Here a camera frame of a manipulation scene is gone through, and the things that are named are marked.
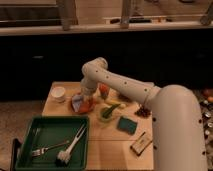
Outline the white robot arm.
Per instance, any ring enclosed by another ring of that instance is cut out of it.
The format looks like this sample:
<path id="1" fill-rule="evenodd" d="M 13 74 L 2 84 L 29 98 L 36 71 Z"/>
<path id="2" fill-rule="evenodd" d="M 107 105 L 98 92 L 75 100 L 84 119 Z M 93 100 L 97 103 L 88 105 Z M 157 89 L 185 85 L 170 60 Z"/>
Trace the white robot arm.
<path id="1" fill-rule="evenodd" d="M 85 63 L 82 74 L 83 94 L 103 83 L 151 111 L 155 171 L 208 171 L 201 108 L 191 90 L 112 73 L 102 57 Z"/>

